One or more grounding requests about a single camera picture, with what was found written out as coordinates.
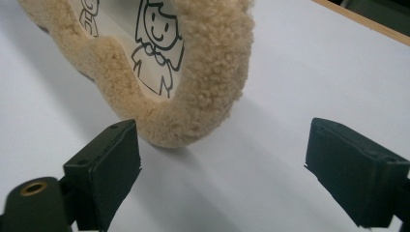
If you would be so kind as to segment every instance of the cartoon girl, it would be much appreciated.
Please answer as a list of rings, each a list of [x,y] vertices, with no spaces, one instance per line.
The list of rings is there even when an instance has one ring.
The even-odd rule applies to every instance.
[[[97,37],[99,31],[95,17],[99,14],[100,0],[81,0],[81,4],[84,9],[79,16],[79,22],[91,36]]]
[[[181,68],[184,41],[169,1],[141,0],[136,23],[134,73],[152,92],[171,98]]]

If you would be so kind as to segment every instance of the fluffy frame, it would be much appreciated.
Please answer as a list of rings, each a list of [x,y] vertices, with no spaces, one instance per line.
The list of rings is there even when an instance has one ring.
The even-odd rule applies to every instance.
[[[122,46],[114,37],[87,37],[69,0],[18,1],[72,65],[94,79],[116,114],[135,119],[138,134],[151,144],[175,148],[197,141],[229,116],[242,95],[253,42],[251,0],[170,0],[186,48],[170,101],[146,98]]]

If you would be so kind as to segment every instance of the cartoon face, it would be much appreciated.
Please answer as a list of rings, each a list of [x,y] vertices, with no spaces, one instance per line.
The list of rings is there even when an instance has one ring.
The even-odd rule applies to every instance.
[[[178,20],[161,11],[163,3],[148,3],[144,10],[145,31],[160,50],[169,50],[178,40]]]
[[[81,4],[90,15],[96,16],[99,13],[100,0],[81,0]]]

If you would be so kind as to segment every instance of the white table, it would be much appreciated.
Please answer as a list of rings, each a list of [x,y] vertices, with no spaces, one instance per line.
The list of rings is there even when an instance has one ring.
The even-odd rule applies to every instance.
[[[309,0],[259,0],[249,81],[230,119],[178,150],[140,142],[113,232],[365,231],[304,168],[310,121],[410,160],[410,47]],[[0,0],[0,208],[119,121],[15,0]],[[390,229],[398,231],[394,219]]]

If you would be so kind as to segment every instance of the wooden edge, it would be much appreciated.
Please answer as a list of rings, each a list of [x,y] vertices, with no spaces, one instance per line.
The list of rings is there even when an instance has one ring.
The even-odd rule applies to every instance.
[[[392,38],[392,39],[394,39],[394,40],[396,40],[400,43],[403,43],[403,44],[406,44],[406,45],[410,46],[410,37],[408,37],[406,35],[403,35],[403,34],[397,32],[397,31],[395,31],[395,30],[393,30],[393,29],[391,29],[387,26],[384,26],[384,25],[382,25],[380,23],[377,23],[373,20],[370,20],[370,19],[368,19],[364,16],[361,16],[360,14],[356,14],[352,11],[349,11],[345,8],[342,8],[341,6],[339,6],[335,3],[332,3],[328,0],[312,0],[312,1],[317,3],[317,4],[320,4],[320,5],[324,6],[326,8],[328,8],[328,9],[334,11],[334,12],[337,12],[341,15],[344,15],[344,16],[346,16],[346,17],[348,17],[348,18],[350,18],[350,19],[352,19],[352,20],[354,20],[358,23],[361,23],[362,25],[364,25],[364,26],[366,26],[366,27],[368,27],[372,30],[375,30],[375,31],[387,36],[387,37],[390,37],[390,38]]]

